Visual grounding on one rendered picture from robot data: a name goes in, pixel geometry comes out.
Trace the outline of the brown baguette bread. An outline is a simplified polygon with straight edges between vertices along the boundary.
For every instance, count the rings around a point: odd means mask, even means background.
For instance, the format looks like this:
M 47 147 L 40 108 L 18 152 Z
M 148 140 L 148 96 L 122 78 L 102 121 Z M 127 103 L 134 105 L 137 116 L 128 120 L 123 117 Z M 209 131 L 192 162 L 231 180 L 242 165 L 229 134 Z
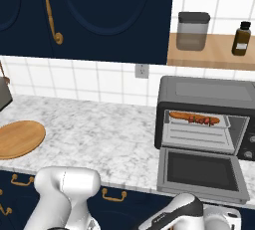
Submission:
M 187 120 L 191 117 L 191 116 L 196 116 L 196 117 L 211 117 L 208 115 L 197 115 L 197 114 L 189 114 L 189 113 L 182 113 L 182 112 L 170 112 L 169 115 L 173 118 L 177 118 L 177 119 L 184 119 Z M 214 124 L 220 123 L 220 119 L 218 117 L 211 117 L 213 119 Z

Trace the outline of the red green kebab skewer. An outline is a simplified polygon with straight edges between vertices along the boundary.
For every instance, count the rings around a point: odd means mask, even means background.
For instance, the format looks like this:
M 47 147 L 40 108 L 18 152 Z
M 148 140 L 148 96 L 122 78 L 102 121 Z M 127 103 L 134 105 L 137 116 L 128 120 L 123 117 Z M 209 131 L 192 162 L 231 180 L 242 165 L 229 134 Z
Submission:
M 200 123 L 200 124 L 207 124 L 209 126 L 212 126 L 214 125 L 214 122 L 213 122 L 213 119 L 211 117 L 196 117 L 195 115 L 194 116 L 191 116 L 189 119 L 188 119 L 188 122 L 195 122 L 195 123 Z

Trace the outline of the grey oven tray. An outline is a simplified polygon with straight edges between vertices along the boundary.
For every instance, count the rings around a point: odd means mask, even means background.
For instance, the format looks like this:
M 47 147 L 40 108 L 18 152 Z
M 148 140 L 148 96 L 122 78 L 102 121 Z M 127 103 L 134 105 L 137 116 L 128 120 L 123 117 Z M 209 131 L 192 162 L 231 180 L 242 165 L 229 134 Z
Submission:
M 234 147 L 229 132 L 231 124 L 228 116 L 182 112 L 208 115 L 220 119 L 220 123 L 209 126 L 207 124 L 173 118 L 169 115 L 170 112 L 177 111 L 166 111 L 164 114 L 161 142 L 163 145 L 207 151 L 221 151 L 223 153 L 233 152 Z

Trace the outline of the black toaster oven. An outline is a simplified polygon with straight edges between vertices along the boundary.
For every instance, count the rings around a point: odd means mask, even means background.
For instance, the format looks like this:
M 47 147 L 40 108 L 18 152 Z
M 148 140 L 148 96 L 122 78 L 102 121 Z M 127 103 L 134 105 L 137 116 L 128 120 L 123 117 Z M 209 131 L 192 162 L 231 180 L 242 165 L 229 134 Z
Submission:
M 241 160 L 248 160 L 243 152 L 250 150 L 255 156 L 255 143 L 246 140 L 255 134 L 255 84 L 252 82 L 200 79 L 164 76 L 160 79 L 156 106 L 154 146 L 166 146 L 162 142 L 164 114 L 166 111 L 206 113 L 226 115 L 234 150 L 232 153 L 206 151 L 235 155 Z

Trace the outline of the navy upper cupboard door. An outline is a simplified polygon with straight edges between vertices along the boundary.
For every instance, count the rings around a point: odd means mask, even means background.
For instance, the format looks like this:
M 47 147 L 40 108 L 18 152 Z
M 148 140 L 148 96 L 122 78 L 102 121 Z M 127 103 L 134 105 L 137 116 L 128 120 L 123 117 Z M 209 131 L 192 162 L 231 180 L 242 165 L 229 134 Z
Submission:
M 64 42 L 57 58 L 159 64 L 167 59 L 172 0 L 51 0 Z
M 53 56 L 43 0 L 0 0 L 0 55 Z

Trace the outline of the grey toaster oven door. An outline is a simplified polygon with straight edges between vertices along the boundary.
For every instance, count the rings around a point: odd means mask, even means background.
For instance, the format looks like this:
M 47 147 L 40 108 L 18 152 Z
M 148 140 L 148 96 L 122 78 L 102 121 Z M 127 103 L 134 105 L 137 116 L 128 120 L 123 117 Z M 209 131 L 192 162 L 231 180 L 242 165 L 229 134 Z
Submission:
M 176 148 L 159 152 L 157 190 L 236 204 L 250 200 L 235 156 Z

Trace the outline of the grey jar with dark lid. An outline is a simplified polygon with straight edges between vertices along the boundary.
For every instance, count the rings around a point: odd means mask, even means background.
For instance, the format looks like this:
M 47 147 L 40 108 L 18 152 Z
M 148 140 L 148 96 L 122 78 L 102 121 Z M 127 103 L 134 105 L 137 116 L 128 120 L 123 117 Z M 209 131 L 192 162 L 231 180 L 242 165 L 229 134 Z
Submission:
M 202 51 L 205 47 L 210 15 L 207 12 L 179 12 L 176 48 Z

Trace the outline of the navy drawer front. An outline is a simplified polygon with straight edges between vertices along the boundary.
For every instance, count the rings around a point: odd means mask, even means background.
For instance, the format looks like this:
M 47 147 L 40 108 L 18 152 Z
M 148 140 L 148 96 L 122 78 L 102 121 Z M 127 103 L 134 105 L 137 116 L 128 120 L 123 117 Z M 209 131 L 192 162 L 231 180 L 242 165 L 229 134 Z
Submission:
M 26 187 L 15 186 L 10 182 L 13 173 L 0 170 L 0 203 L 4 208 L 12 209 L 12 214 L 8 216 L 4 216 L 0 211 L 0 230 L 23 230 L 39 201 L 39 194 L 34 183 Z M 33 176 L 24 173 L 16 174 L 21 178 Z
M 127 198 L 123 202 L 110 202 L 102 197 L 103 188 L 88 200 L 91 215 L 98 221 L 101 230 L 137 230 L 139 224 L 172 200 L 169 196 L 127 190 Z

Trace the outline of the round wooden cutting board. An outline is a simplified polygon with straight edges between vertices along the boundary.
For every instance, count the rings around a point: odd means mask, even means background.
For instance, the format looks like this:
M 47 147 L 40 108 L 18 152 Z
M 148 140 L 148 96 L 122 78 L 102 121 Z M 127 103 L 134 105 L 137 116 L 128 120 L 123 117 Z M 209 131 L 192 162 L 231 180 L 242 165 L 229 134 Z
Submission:
M 13 159 L 37 148 L 46 136 L 44 126 L 34 120 L 19 120 L 0 127 L 0 159 Z

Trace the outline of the brown bottle with black cap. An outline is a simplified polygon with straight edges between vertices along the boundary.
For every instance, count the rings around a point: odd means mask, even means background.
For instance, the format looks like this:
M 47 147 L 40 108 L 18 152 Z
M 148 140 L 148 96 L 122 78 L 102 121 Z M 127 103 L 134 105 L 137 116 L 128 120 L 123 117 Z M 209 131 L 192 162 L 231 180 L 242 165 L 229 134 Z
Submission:
M 251 37 L 250 26 L 250 22 L 242 21 L 240 27 L 236 30 L 231 50 L 234 56 L 244 56 L 246 54 L 248 43 Z

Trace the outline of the grey wall socket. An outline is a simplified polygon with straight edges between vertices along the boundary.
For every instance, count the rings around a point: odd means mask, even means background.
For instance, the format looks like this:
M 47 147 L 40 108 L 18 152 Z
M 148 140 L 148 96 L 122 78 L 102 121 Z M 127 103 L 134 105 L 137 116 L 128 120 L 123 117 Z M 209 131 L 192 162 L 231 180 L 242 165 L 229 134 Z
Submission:
M 134 74 L 138 79 L 147 79 L 149 75 L 149 65 L 136 64 L 134 67 Z

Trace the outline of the wooden wall shelf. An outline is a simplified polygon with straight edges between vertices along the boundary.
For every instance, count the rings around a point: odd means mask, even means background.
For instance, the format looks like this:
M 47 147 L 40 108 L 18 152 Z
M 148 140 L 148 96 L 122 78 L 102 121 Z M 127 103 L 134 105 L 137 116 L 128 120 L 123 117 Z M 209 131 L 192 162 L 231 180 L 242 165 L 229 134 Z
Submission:
M 169 66 L 255 71 L 255 36 L 249 40 L 244 56 L 231 53 L 233 35 L 209 34 L 202 51 L 180 51 L 176 48 L 176 34 L 169 36 L 167 64 Z

